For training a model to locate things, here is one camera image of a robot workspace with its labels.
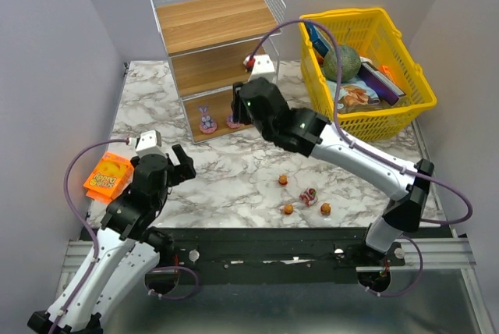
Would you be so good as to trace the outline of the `orange sponge box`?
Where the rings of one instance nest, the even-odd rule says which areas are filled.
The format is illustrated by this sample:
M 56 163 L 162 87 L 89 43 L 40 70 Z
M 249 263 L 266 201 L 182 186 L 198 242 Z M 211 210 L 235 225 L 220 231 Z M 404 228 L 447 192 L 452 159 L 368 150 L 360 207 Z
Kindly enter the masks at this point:
M 123 192 L 133 170 L 130 160 L 105 152 L 83 185 L 87 190 L 86 195 L 93 200 L 109 204 Z

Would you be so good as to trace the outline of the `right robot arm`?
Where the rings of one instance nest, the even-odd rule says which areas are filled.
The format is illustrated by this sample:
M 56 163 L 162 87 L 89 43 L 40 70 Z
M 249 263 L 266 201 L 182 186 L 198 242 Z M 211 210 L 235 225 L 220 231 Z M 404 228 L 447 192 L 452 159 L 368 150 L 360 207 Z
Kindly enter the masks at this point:
M 336 165 L 374 185 L 389 197 L 384 212 L 369 226 L 366 247 L 385 254 L 403 233 L 419 229 L 434 166 L 400 160 L 354 137 L 345 139 L 324 115 L 291 108 L 278 87 L 264 78 L 232 87 L 238 123 L 252 124 L 262 138 L 285 151 Z

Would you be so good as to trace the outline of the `orange burger toy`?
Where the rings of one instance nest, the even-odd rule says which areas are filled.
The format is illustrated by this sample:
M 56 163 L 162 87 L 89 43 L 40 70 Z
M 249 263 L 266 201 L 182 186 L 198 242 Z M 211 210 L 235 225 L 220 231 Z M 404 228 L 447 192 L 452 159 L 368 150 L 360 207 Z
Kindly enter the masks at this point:
M 281 210 L 283 215 L 291 215 L 294 212 L 294 208 L 292 204 L 285 204 Z

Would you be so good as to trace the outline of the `snack bag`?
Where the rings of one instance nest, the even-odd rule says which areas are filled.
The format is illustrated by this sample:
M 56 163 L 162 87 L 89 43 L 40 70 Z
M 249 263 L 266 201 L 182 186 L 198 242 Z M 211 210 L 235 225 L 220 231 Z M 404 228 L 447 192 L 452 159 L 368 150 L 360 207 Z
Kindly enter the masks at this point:
M 354 79 L 342 83 L 338 95 L 337 110 L 340 114 L 381 110 L 377 93 L 363 80 Z

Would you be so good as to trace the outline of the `orange duck toy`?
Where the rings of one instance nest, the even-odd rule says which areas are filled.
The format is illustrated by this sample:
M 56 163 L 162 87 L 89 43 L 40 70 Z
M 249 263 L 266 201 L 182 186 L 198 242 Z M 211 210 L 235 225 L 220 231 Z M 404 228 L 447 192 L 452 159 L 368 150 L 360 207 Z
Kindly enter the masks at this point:
M 331 206 L 328 203 L 323 203 L 320 206 L 320 213 L 324 216 L 329 216 L 331 214 Z

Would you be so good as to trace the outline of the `small orange bear toy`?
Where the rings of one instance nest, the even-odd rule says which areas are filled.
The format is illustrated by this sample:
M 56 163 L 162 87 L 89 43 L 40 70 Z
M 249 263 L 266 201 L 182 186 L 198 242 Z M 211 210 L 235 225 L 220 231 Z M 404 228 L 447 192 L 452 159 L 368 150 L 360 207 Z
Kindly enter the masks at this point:
M 281 186 L 286 186 L 288 184 L 288 177 L 286 175 L 280 175 L 278 178 L 278 183 Z

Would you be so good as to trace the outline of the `small orange box in basket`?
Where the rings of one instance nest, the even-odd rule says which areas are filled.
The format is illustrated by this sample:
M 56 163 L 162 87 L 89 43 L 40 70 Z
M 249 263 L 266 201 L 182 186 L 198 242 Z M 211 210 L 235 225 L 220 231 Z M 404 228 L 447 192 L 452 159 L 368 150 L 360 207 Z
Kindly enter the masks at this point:
M 394 81 L 393 76 L 391 75 L 391 72 L 387 66 L 381 66 L 380 71 L 390 80 Z

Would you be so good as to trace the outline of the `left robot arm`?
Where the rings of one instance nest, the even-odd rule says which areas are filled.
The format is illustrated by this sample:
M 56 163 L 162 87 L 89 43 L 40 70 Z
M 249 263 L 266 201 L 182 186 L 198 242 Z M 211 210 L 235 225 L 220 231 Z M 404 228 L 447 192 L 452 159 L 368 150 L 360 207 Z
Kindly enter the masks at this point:
M 171 189 L 196 175 L 182 146 L 174 164 L 155 143 L 139 140 L 131 183 L 108 204 L 93 246 L 73 279 L 45 311 L 27 322 L 35 333 L 102 333 L 103 324 L 129 291 L 160 261 L 178 275 L 183 267 L 174 240 L 152 225 Z

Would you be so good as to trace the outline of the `yellow plastic basket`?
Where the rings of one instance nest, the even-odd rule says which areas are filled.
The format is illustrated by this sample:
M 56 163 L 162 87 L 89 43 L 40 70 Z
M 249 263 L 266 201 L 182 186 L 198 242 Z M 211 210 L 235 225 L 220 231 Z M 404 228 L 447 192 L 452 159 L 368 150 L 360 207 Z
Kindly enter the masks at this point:
M 303 19 L 323 24 L 340 44 L 352 46 L 380 68 L 387 66 L 405 93 L 398 107 L 340 114 L 340 127 L 364 141 L 384 140 L 403 131 L 418 115 L 432 109 L 437 98 L 402 41 L 402 33 L 382 8 L 334 9 L 305 14 Z

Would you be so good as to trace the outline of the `green melon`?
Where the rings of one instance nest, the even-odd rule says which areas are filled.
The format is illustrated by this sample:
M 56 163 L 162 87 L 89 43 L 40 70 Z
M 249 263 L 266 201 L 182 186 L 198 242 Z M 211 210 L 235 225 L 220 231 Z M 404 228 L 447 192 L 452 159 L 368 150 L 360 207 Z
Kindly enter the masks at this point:
M 338 47 L 341 59 L 341 82 L 346 83 L 358 74 L 362 62 L 353 47 L 344 44 Z M 324 56 L 323 74 L 328 80 L 336 81 L 338 78 L 338 61 L 333 48 Z

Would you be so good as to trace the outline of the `purple box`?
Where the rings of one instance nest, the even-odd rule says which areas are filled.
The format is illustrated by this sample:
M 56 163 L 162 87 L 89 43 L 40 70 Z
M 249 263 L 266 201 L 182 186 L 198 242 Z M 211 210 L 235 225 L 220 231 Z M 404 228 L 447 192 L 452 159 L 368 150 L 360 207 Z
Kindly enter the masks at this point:
M 390 106 L 401 103 L 406 93 L 369 62 L 362 62 L 358 76 Z

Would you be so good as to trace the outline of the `red white cake toy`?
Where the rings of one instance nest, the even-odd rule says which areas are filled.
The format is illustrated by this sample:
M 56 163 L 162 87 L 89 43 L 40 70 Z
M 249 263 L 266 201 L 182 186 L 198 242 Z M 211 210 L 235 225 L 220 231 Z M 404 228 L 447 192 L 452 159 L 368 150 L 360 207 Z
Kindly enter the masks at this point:
M 305 204 L 305 206 L 310 207 L 317 202 L 317 191 L 312 188 L 306 188 L 300 195 L 299 199 Z

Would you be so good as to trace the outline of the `blue book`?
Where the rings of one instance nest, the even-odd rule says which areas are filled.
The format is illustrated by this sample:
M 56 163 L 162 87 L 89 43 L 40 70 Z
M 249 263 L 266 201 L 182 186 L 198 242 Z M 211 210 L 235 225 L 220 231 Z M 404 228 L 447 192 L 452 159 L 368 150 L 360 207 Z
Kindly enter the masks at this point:
M 324 58 L 329 51 L 334 49 L 331 42 L 315 25 L 311 23 L 304 23 L 304 25 L 313 49 L 320 57 Z

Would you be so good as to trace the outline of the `purple bunny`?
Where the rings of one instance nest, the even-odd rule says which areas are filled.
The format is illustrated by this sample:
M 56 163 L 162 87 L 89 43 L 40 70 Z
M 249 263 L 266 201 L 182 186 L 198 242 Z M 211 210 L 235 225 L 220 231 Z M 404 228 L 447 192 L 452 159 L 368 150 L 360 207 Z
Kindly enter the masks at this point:
M 241 126 L 241 124 L 240 124 L 240 123 L 238 123 L 238 122 L 236 122 L 236 121 L 234 120 L 234 118 L 233 118 L 233 114 L 231 114 L 231 115 L 229 115 L 229 116 L 227 117 L 227 119 L 226 119 L 226 124 L 227 124 L 227 126 L 228 126 L 229 128 L 231 128 L 231 129 L 238 129 L 238 128 Z
M 209 114 L 208 106 L 199 106 L 198 110 L 200 111 L 200 132 L 204 134 L 214 133 L 217 130 L 218 125 L 213 117 Z

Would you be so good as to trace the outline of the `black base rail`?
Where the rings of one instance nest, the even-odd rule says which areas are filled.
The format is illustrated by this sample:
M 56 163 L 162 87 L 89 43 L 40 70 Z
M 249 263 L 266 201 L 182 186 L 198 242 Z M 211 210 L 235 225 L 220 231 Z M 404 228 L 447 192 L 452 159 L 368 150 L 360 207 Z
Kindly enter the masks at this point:
M 158 228 L 174 240 L 183 267 L 178 275 L 166 261 L 140 281 L 159 290 L 174 280 L 201 285 L 334 282 L 387 289 L 390 273 L 409 265 L 397 258 L 396 240 L 386 255 L 368 250 L 363 228 L 201 229 Z

